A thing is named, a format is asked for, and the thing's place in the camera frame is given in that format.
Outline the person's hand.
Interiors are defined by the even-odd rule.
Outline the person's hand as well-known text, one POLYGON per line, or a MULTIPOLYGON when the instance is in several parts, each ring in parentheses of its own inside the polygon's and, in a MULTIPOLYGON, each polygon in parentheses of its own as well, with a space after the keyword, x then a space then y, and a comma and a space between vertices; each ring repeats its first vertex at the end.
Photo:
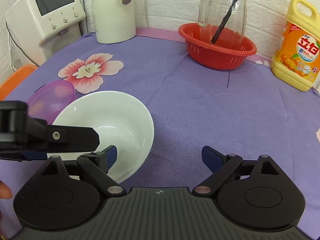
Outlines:
POLYGON ((9 187, 4 183, 0 182, 0 198, 1 199, 11 199, 12 198, 12 191, 9 187))

